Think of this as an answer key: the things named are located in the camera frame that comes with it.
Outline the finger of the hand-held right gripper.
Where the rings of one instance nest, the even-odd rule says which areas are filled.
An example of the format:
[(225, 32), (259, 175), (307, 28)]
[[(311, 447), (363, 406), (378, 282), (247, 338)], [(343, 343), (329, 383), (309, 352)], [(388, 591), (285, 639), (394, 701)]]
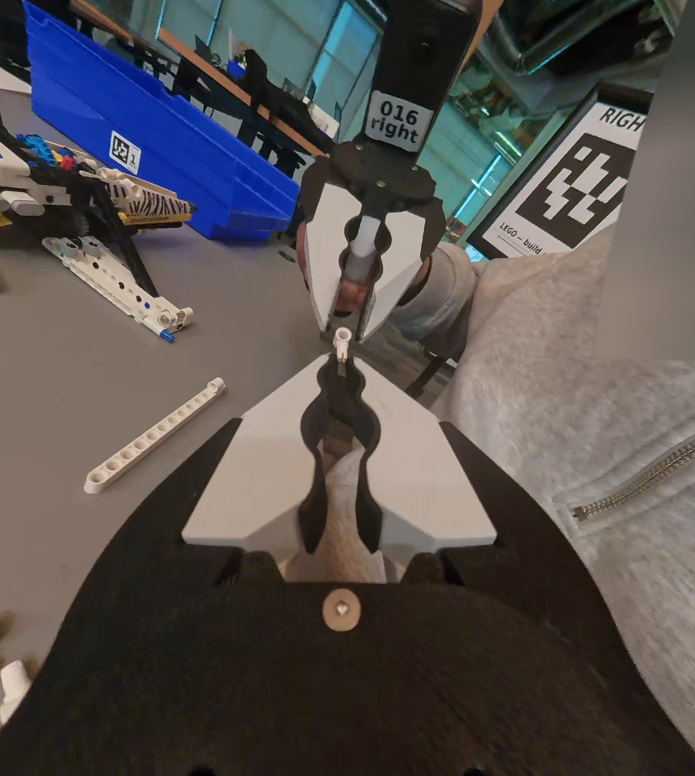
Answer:
[(380, 256), (381, 274), (374, 281), (371, 299), (358, 325), (360, 343), (367, 341), (391, 315), (422, 265), (426, 220), (401, 211), (388, 214), (384, 225), (389, 230), (390, 245)]
[(311, 300), (321, 332), (330, 328), (340, 295), (348, 224), (361, 215), (361, 203), (347, 189), (325, 183), (311, 221)]

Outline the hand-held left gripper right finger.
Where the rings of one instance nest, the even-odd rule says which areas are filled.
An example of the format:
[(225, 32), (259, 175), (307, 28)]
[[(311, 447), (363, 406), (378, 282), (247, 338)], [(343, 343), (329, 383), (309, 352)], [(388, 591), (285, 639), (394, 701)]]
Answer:
[(491, 546), (496, 528), (437, 417), (360, 358), (353, 389), (364, 448), (355, 515), (367, 549), (407, 567), (420, 553)]

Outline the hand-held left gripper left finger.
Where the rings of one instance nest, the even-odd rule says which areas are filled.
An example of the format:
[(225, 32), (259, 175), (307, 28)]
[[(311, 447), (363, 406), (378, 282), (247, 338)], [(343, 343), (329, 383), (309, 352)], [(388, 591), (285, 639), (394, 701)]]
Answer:
[(321, 393), (321, 355), (251, 407), (181, 536), (189, 545), (268, 552), (286, 563), (304, 551), (298, 509), (315, 479), (302, 416)]

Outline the long white lego beam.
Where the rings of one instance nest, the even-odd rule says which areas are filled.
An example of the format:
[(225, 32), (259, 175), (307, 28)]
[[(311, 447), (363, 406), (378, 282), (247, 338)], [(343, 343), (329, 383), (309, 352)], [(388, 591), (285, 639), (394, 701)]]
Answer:
[(106, 490), (198, 413), (214, 403), (225, 391), (226, 383), (222, 378), (217, 377), (207, 383), (199, 393), (94, 467), (87, 474), (83, 491), (93, 495)]

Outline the person's right forearm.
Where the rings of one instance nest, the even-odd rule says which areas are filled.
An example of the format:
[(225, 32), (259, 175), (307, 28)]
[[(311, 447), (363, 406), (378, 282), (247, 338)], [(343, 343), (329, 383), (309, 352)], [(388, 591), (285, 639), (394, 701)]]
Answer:
[(389, 321), (401, 335), (437, 357), (458, 361), (468, 338), (469, 316), (485, 265), (442, 241), (402, 296)]

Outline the thick white lego beam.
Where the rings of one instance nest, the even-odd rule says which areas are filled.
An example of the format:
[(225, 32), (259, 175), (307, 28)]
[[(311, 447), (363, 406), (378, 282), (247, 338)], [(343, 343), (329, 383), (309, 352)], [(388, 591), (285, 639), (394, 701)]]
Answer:
[(32, 681), (24, 663), (16, 660), (0, 669), (0, 683), (3, 692), (0, 724), (5, 725), (26, 696)]

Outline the person's right hand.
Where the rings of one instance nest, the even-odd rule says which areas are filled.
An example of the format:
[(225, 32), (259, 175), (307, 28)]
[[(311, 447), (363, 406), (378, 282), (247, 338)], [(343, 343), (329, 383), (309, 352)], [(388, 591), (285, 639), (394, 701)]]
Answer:
[(368, 296), (371, 296), (372, 287), (355, 283), (348, 278), (342, 278), (336, 297), (333, 315), (336, 317), (350, 316), (359, 312)]

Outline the white sign with black marker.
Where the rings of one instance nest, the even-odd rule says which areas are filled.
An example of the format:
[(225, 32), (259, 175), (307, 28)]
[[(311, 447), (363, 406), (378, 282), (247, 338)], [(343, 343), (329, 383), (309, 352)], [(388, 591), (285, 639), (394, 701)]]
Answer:
[(459, 239), (472, 258), (572, 251), (619, 216), (654, 93), (594, 86)]

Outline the blue plastic bin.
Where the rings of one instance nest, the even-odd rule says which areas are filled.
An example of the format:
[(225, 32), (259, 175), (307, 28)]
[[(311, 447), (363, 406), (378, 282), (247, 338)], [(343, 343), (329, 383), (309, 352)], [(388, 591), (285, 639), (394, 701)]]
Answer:
[(209, 239), (285, 231), (299, 186), (151, 74), (23, 2), (32, 109), (109, 166), (191, 201)]

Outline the wooden post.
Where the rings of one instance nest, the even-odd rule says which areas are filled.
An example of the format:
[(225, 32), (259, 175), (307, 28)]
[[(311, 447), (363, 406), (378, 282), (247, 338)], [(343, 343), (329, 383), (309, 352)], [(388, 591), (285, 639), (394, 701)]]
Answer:
[(485, 35), (488, 27), (492, 23), (493, 19), (501, 9), (504, 1), (479, 1), (479, 2), (467, 2), (467, 5), (481, 5), (480, 19), (478, 27), (475, 30), (474, 35), (471, 38), (468, 49), (466, 50), (463, 58), (461, 59), (460, 70), (461, 72), (467, 63), (469, 63), (471, 56), (475, 53), (475, 50)]

